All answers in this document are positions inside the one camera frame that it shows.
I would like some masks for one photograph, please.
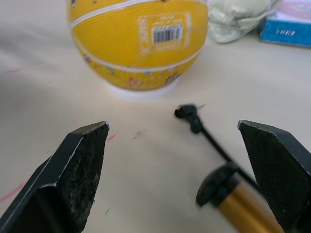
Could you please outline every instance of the basketball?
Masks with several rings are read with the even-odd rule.
[[[68,0],[73,41],[88,65],[130,90],[168,85],[198,57],[205,0]]]

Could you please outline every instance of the barcode label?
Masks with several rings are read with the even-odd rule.
[[[180,40],[183,33],[182,25],[173,25],[160,28],[153,28],[153,42],[160,43],[172,40]]]

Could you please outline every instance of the white table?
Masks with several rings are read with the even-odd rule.
[[[310,57],[308,49],[260,43],[255,34],[222,46],[207,41],[170,96],[128,101],[107,92],[78,54],[64,1],[1,1],[0,198],[67,133],[106,120],[115,136],[84,232],[233,233],[212,207],[195,205],[201,181],[224,161],[173,111],[205,104],[205,125],[252,174],[240,119],[288,130],[311,150]],[[16,194],[0,203],[0,215]]]

